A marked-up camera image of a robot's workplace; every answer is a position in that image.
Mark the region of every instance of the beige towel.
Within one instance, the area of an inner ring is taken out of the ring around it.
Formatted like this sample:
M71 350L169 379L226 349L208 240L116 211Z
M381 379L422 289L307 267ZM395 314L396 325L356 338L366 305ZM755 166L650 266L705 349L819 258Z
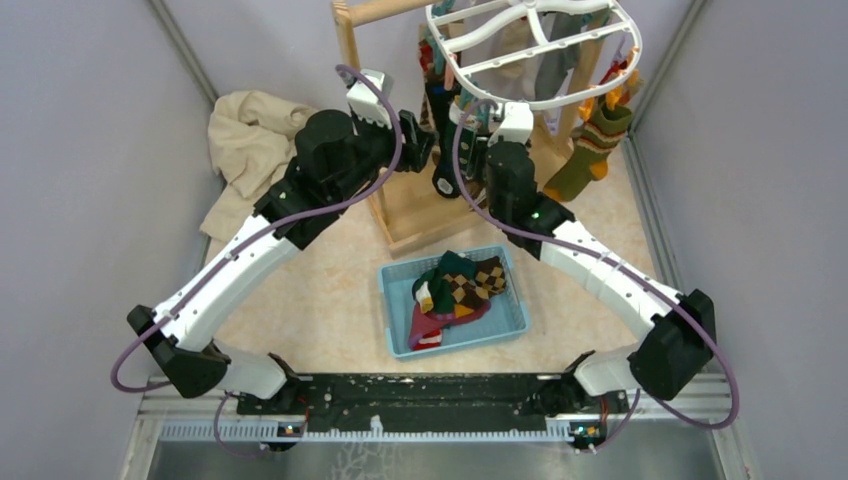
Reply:
M253 205L286 172L295 155L294 135L315 109L263 92L235 92L218 99L209 120L209 155L227 187L200 231L229 242Z
M206 214L203 223L200 224L200 231L224 243L232 240L239 228L244 225L244 220L253 213L253 205L262 195L265 195L271 188L271 184L283 178L285 173L285 165L277 167L271 178L266 179L253 195L247 198L242 197L232 185L227 185L218 197L218 201Z
M215 172L221 172L242 197L252 196L294 156L294 134L314 112L258 91L219 98L208 130Z

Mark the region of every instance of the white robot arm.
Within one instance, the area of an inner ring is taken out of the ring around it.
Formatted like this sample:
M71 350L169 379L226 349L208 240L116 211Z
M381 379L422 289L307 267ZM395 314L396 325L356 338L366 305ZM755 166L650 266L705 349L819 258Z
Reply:
M368 72L368 75L374 83L386 88L388 81L381 74ZM258 236L287 215L352 197L373 182L379 169L385 166L394 138L387 128L382 107L359 83L351 87L348 100L351 116L327 110L310 118L304 130L297 134L298 156L283 180L257 202L254 215L206 268L154 309L138 306L129 314L129 323L141 335L161 319L170 317L184 293L203 283L197 295L182 305L179 315L145 342L182 396L192 398L218 388L276 405L293 401L297 376L282 359L273 354L263 356L228 347L214 340L214 335L253 288L306 248L340 213L281 227L244 247L246 239ZM570 382L570 404L579 408L591 403L592 398L631 388L643 388L658 398L673 398L711 358L711 353L692 337L665 303L623 275L620 257L595 239L565 207L536 191L533 164L525 147L533 120L526 105L507 104L499 112L503 121L493 134L495 139L488 142L486 152L491 214L515 228L602 252L601 258L596 259L507 234L510 241L538 260L580 282L609 306L638 339L633 345L611 352L590 352L572 364L563 375ZM435 139L416 130L411 114L402 113L401 117L405 119L402 169L420 171ZM219 261L227 256L230 261L226 266L210 277L208 274L219 268ZM697 290L683 296L642 277L666 296L680 299L681 306L714 336L709 297Z

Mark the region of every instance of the green sock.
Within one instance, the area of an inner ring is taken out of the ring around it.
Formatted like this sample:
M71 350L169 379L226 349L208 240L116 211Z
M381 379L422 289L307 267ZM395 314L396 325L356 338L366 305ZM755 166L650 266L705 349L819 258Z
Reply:
M633 112L629 108L617 105L609 110L601 97L598 108L574 141L571 158L545 184L545 194L559 202L570 202L589 182L605 177L607 157L627 133L631 120Z

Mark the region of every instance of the wooden rod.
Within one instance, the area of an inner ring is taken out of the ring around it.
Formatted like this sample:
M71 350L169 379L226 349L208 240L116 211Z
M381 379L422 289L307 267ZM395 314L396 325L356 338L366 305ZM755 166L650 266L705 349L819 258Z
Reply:
M359 50L356 48L356 35L353 33L354 25L351 21L350 7L345 0L333 0L332 8L342 63L359 70Z
M348 8L353 26L358 27L438 2L439 0L370 0Z

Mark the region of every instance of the white wall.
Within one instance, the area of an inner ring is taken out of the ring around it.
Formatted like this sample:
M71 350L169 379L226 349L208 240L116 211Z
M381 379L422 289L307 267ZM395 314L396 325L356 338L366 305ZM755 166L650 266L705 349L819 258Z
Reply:
M0 65L0 478L116 478L109 369L199 260L210 110L141 0L0 2Z
M344 90L333 72L341 56L329 0L166 3L220 94L259 89L317 108L346 109ZM363 0L348 3L354 5ZM641 70L645 78L652 77L689 3L690 0L623 2L641 27L645 45ZM419 9L356 29L362 67L392 75L393 104L416 113L423 94L415 59L418 26L422 23L424 10ZM596 82L609 68L618 41L619 38L607 41Z
M845 478L848 5L707 5L637 133L762 478Z

